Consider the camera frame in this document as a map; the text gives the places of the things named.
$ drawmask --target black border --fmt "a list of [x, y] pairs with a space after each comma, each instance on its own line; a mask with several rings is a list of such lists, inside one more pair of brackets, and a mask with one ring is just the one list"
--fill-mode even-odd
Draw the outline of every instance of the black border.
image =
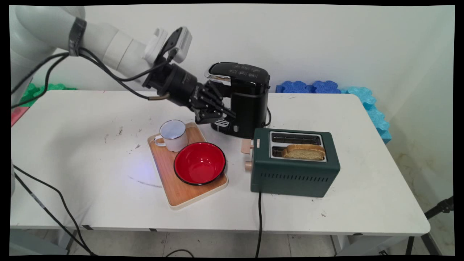
[[[177, 174], [177, 171], [175, 171], [175, 161], [177, 160], [177, 156], [178, 156], [186, 147], [188, 147], [188, 146], [190, 146], [190, 145], [192, 145], [192, 144], [195, 144], [195, 143], [209, 143], [209, 144], [215, 146], [216, 148], [218, 148], [218, 149], [222, 152], [222, 155], [224, 156], [224, 166], [222, 167], [222, 171], [221, 171], [214, 179], [212, 179], [212, 180], [210, 180], [210, 181], [208, 181], [208, 182], [205, 182], [205, 183], [200, 183], [200, 184], [198, 184], [198, 183], [190, 183], [190, 182], [188, 182], [188, 181], [183, 180], [183, 179]], [[215, 144], [213, 144], [213, 143], [211, 143], [211, 142], [200, 141], [200, 142], [194, 142], [194, 143], [192, 143], [192, 144], [189, 144], [189, 145], [185, 146], [185, 147], [184, 147], [183, 149], [181, 149], [181, 150], [179, 151], [179, 153], [177, 153], [177, 155], [175, 156], [174, 163], [173, 163], [173, 169], [174, 169], [174, 173], [175, 173], [175, 175], [177, 176], [177, 178], [180, 179], [183, 183], [186, 183], [186, 184], [189, 184], [189, 185], [193, 185], [193, 186], [206, 185], [206, 184], [209, 184], [209, 183], [215, 181], [216, 179], [218, 179], [218, 177], [220, 177], [221, 174], [223, 174], [223, 173], [224, 173], [224, 170], [226, 169], [227, 160], [226, 160], [226, 155], [224, 154], [224, 152], [221, 150], [220, 147], [218, 147], [217, 145], [215, 145]]]

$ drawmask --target toaster slot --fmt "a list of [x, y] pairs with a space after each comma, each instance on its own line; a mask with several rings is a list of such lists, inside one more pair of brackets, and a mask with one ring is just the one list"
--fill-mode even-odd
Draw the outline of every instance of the toaster slot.
[[311, 144], [311, 145], [321, 146], [324, 148], [324, 141], [322, 139], [322, 136], [319, 134], [270, 131], [269, 147], [268, 147], [269, 156], [271, 158], [278, 158], [278, 159], [285, 159], [285, 160], [327, 162], [327, 157], [324, 157], [323, 160], [283, 158], [282, 151], [291, 144]]
[[290, 133], [278, 133], [274, 132], [271, 134], [271, 140], [275, 143], [289, 143], [289, 144], [313, 144], [321, 145], [321, 139], [316, 135], [302, 135], [302, 134], [290, 134]]
[[285, 149], [286, 147], [272, 147], [272, 155], [274, 157], [282, 157], [282, 151]]

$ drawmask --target mug handle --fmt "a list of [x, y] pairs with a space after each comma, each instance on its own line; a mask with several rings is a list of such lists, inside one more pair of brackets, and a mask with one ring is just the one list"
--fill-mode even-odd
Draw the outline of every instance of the mug handle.
[[161, 135], [158, 135], [155, 137], [155, 144], [160, 147], [166, 147], [166, 143], [157, 143], [156, 140], [162, 139], [163, 137]]

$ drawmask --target mug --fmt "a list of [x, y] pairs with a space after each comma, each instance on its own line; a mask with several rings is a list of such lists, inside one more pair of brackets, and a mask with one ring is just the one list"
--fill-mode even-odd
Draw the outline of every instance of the mug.
[[[155, 144], [160, 147], [166, 147], [168, 151], [179, 152], [188, 145], [185, 124], [180, 120], [170, 120], [160, 128], [160, 135], [155, 137]], [[163, 139], [164, 143], [158, 143], [157, 140]]]

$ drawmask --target wooden tray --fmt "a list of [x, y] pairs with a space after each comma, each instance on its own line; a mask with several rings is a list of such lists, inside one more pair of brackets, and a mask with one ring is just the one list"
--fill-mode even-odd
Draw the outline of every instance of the wooden tray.
[[[187, 128], [188, 144], [206, 141], [195, 123], [187, 123], [185, 126]], [[218, 179], [206, 185], [193, 186], [182, 182], [174, 173], [174, 159], [178, 152], [171, 152], [168, 151], [166, 147], [156, 146], [154, 138], [157, 135], [159, 134], [155, 134], [148, 138], [148, 145], [150, 146], [156, 168], [160, 174], [169, 206], [172, 209], [181, 209], [227, 187], [229, 179], [225, 173], [226, 171], [224, 171], [224, 174]]]

